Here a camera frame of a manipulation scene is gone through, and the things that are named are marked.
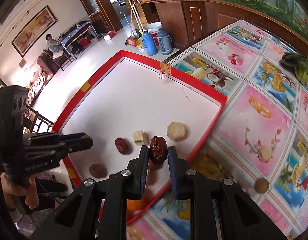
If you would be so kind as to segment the person's left hand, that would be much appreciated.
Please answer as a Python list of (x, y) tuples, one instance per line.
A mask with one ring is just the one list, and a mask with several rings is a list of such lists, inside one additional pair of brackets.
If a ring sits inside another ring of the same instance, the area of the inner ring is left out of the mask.
[(0, 175), (2, 190), (6, 205), (9, 209), (15, 209), (16, 204), (13, 200), (13, 196), (25, 196), (25, 204), (31, 209), (35, 209), (39, 205), (39, 198), (36, 189), (35, 175), (29, 177), (29, 186), (24, 188), (20, 185), (14, 184), (11, 180), (6, 178), (6, 174), (3, 172)]

